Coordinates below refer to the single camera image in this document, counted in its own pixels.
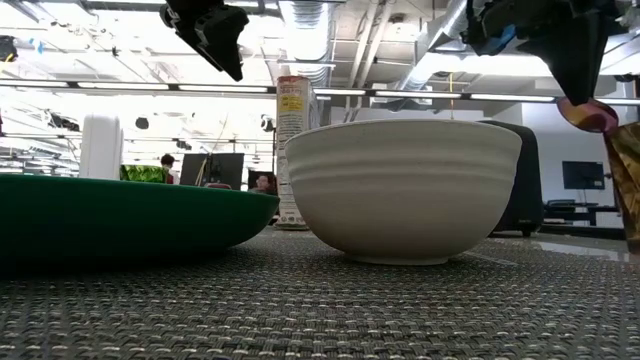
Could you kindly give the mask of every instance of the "white container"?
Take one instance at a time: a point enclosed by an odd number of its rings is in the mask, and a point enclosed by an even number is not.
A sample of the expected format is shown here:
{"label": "white container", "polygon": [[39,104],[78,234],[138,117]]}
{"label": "white container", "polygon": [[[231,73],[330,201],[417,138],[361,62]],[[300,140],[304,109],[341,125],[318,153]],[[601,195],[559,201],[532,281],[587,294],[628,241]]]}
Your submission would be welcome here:
{"label": "white container", "polygon": [[488,124],[376,120],[324,127],[286,145],[309,228],[354,260],[441,264],[504,212],[522,142]]}

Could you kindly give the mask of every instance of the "green bowl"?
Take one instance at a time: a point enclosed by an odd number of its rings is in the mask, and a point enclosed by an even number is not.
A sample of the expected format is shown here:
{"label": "green bowl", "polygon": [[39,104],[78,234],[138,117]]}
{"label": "green bowl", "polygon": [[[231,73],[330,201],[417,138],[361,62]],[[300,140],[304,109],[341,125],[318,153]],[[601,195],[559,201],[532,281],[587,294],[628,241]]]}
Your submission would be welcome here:
{"label": "green bowl", "polygon": [[233,190],[0,175],[0,264],[215,253],[258,234],[279,201]]}

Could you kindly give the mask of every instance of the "bowl rim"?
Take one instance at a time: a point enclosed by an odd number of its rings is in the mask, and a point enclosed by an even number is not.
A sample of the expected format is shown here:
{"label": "bowl rim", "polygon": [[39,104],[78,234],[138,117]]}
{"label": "bowl rim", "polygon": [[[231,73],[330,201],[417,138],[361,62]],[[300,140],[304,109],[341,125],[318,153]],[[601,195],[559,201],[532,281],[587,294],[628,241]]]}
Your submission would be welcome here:
{"label": "bowl rim", "polygon": [[349,123],[343,123],[343,124],[333,124],[333,125],[329,125],[329,126],[322,126],[319,128],[315,128],[315,129],[311,129],[311,130],[306,130],[303,131],[299,134],[296,134],[294,136],[292,136],[291,138],[289,138],[289,140],[287,140],[285,142],[285,147],[287,145],[289,145],[290,142],[302,138],[305,135],[311,135],[311,134],[315,134],[318,132],[322,132],[322,131],[328,131],[328,130],[332,130],[332,129],[336,129],[336,128],[342,128],[342,127],[348,127],[348,126],[367,126],[367,125],[372,125],[372,124],[380,124],[380,123],[441,123],[441,124],[456,124],[456,125],[462,125],[462,126],[470,126],[470,127],[484,127],[484,128],[492,128],[495,129],[499,132],[502,132],[503,134],[510,134],[509,136],[515,138],[518,138],[518,140],[522,141],[520,139],[520,136],[518,136],[518,134],[516,134],[515,132],[509,130],[509,129],[505,129],[503,127],[500,126],[496,126],[493,124],[486,124],[486,123],[482,123],[481,121],[483,120],[476,120],[476,121],[466,121],[466,120],[448,120],[448,119],[372,119],[372,120],[362,120],[362,121],[354,121],[354,122],[349,122]]}

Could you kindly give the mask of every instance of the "ceiling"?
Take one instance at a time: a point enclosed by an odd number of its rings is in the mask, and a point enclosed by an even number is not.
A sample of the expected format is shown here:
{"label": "ceiling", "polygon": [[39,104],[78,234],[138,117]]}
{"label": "ceiling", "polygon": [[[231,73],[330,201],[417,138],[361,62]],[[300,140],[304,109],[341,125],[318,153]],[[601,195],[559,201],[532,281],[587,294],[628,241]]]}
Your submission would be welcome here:
{"label": "ceiling", "polygon": [[[225,73],[216,71],[198,56],[173,30],[165,27],[157,12],[149,11],[157,7],[157,1],[139,1],[133,4],[129,1],[0,0],[0,35],[15,36],[19,54],[17,61],[0,64],[0,77],[235,84]],[[344,87],[348,83],[369,4],[370,0],[348,0],[332,5],[328,61],[332,69],[331,87]],[[387,5],[392,6],[393,21],[385,28],[371,70],[358,77],[364,77],[365,87],[376,83],[393,83],[408,74],[416,58],[416,39],[427,22],[444,14],[447,1],[397,0]],[[278,76],[295,73],[296,66],[287,63],[293,59],[288,55],[291,39],[287,36],[287,26],[283,20],[265,15],[251,16],[250,20],[239,39],[244,56],[244,79],[240,84],[272,85]],[[640,46],[638,49],[626,49],[624,56],[611,61],[611,69],[615,65],[624,71],[635,70],[633,61],[629,59],[634,59],[640,53]],[[432,76],[427,85],[439,91],[557,95],[560,89],[545,72],[546,67],[534,71],[539,68],[540,62],[529,57],[507,56],[498,59],[473,56],[465,59],[464,66],[450,77]],[[537,80],[541,78],[550,79],[552,86],[548,86],[549,81],[546,81],[544,88],[538,87],[536,84],[540,82]],[[602,83],[605,85],[599,92],[606,94],[613,91],[606,85],[610,85],[610,82]],[[113,93],[89,95],[9,88],[0,88],[0,91],[5,132],[59,132],[62,130],[50,126],[50,113],[68,117],[81,125],[87,112],[110,109],[115,110],[123,122],[126,138],[207,138],[206,141],[197,142],[192,151],[233,151],[233,144],[224,140],[244,139],[245,143],[235,144],[235,150],[248,154],[250,167],[271,168],[269,141],[272,134],[264,132],[260,125],[265,116],[275,117],[273,99]],[[332,105],[341,106],[343,103],[336,100]],[[460,108],[485,110],[488,106],[488,103],[468,102],[461,104]],[[148,130],[136,128],[134,123],[138,117],[148,118]],[[4,142],[0,144],[3,147],[0,156],[6,158],[9,151],[15,154],[15,151],[26,153],[28,150],[17,148],[15,144],[9,147],[6,140],[0,140]],[[45,145],[60,147],[59,153],[65,154],[63,158],[73,161],[79,150],[74,152],[70,149],[80,146],[79,141],[74,141],[47,141]],[[43,141],[32,141],[30,145],[38,143]],[[138,163],[156,164],[165,152],[179,152],[174,141],[127,142],[125,161],[137,159]],[[37,151],[31,151],[33,153],[41,155]]]}

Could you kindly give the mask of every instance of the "gray woven mat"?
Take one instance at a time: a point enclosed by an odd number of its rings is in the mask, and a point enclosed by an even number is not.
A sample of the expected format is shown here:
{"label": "gray woven mat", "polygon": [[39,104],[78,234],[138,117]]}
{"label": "gray woven mat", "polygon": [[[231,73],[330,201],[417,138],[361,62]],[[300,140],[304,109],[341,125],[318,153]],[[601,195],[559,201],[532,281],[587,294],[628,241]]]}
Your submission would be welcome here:
{"label": "gray woven mat", "polygon": [[351,263],[265,232],[207,264],[0,282],[0,358],[640,359],[640,267],[485,241]]}

